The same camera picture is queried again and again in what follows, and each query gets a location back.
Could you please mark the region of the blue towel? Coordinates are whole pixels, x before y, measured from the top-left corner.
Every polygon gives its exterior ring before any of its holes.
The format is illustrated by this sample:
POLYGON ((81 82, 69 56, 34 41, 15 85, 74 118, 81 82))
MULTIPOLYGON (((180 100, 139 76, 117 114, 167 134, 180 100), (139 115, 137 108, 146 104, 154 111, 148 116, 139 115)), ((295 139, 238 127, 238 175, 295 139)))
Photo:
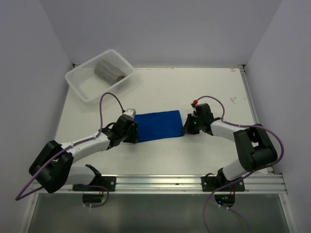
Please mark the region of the blue towel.
POLYGON ((138 124, 138 143, 184 135, 179 110, 139 114, 135 116, 135 122, 138 124))

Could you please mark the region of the grey towel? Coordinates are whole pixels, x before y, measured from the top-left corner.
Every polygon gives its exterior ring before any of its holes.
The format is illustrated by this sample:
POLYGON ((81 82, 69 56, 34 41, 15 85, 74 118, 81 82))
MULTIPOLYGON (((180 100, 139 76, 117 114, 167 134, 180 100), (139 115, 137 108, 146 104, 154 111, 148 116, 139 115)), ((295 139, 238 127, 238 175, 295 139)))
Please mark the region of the grey towel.
POLYGON ((94 73, 109 85, 114 85, 126 77, 124 72, 105 60, 100 60, 96 64, 94 73))

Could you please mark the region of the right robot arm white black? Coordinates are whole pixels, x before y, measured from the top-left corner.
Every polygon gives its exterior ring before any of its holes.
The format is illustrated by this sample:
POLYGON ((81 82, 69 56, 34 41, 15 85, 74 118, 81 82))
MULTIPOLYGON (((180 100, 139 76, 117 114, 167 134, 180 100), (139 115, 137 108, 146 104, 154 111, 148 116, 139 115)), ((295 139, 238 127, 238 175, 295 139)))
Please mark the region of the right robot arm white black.
POLYGON ((193 113, 187 115, 182 133, 204 132, 225 138, 235 143, 238 155, 237 160, 219 169, 215 177, 206 175, 207 185, 226 191, 233 186, 234 180, 277 160, 276 149, 261 125, 233 126, 215 118, 207 103, 194 101, 191 106, 193 113))

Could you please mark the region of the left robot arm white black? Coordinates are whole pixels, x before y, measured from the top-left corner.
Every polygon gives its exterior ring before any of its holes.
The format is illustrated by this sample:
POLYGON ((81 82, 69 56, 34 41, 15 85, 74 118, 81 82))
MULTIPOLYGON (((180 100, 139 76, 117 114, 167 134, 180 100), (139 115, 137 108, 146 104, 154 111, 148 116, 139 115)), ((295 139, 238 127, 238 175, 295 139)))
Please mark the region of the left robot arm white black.
POLYGON ((95 167, 71 166, 89 155, 116 147, 121 142, 136 142, 138 125, 134 117, 135 113, 129 109, 112 128, 102 128, 90 137, 62 144, 54 140, 48 142, 30 166, 29 173, 48 193, 70 184, 82 184, 89 190, 97 190, 101 185, 101 174, 95 167))

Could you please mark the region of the white plastic basket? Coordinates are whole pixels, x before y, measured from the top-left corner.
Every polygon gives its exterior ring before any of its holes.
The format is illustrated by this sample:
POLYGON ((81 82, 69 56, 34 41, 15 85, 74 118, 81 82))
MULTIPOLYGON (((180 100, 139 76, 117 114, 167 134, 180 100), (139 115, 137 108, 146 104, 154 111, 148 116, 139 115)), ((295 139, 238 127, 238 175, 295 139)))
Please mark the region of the white plastic basket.
POLYGON ((116 93, 127 85, 134 71, 118 52, 107 50, 69 71, 65 79, 83 102, 93 104, 103 93, 116 93))

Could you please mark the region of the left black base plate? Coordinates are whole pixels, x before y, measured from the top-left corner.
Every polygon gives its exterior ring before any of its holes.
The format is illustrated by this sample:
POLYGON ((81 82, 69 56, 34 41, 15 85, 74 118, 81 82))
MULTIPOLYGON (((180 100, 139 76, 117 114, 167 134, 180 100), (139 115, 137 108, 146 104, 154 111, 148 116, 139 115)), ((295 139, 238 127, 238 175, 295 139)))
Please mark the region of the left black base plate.
POLYGON ((115 176, 101 176, 95 177, 93 181, 88 185, 74 184, 73 191, 84 191, 84 192, 96 192, 104 191, 103 188, 96 188, 92 186, 105 187, 109 192, 114 192, 116 187, 117 178, 115 176))

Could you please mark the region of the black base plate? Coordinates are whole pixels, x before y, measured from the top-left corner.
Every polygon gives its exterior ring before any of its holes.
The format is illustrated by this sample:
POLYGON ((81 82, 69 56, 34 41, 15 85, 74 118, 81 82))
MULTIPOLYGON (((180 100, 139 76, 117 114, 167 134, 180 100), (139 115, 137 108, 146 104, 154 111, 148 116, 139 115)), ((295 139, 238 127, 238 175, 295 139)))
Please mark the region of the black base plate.
MULTIPOLYGON (((219 179, 217 176, 215 176, 212 173, 208 173, 205 176, 201 177, 201 186, 202 186, 202 191, 203 192, 212 192, 224 185, 227 185, 231 183, 231 181, 224 181, 219 179)), ((224 192, 244 192, 245 191, 245 186, 244 182, 238 182, 236 184, 232 184, 231 186, 228 186, 226 188, 221 189, 220 191, 224 192)))
POLYGON ((96 188, 92 186, 105 187, 109 192, 114 192, 116 187, 117 178, 115 176, 101 176, 95 177, 93 181, 88 185, 74 184, 73 191, 84 191, 84 192, 96 192, 104 191, 103 188, 96 188))

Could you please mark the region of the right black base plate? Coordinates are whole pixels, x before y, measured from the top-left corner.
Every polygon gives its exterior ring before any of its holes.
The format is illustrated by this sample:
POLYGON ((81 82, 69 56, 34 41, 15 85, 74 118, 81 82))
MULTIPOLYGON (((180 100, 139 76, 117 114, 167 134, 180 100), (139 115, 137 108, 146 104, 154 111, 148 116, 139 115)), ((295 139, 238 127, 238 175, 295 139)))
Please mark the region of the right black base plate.
MULTIPOLYGON (((231 181, 224 181, 219 179, 217 176, 215 176, 212 173, 208 173, 205 176, 201 177, 201 186, 202 186, 202 191, 203 192, 212 192, 224 185, 227 185, 231 183, 231 181)), ((220 191, 224 192, 244 192, 245 191, 245 186, 244 182, 238 182, 236 184, 232 184, 231 186, 228 186, 226 188, 221 189, 220 191)))

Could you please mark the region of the aluminium mounting rail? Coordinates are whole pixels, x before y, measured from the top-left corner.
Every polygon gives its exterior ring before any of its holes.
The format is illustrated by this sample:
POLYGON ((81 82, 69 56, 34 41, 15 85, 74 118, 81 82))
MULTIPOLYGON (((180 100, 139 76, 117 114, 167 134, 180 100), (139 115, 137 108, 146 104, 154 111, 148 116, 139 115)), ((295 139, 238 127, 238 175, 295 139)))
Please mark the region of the aluminium mounting rail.
MULTIPOLYGON (((104 186, 115 194, 209 194, 203 175, 103 175, 104 186)), ((282 175, 253 174, 217 194, 286 194, 282 175)))

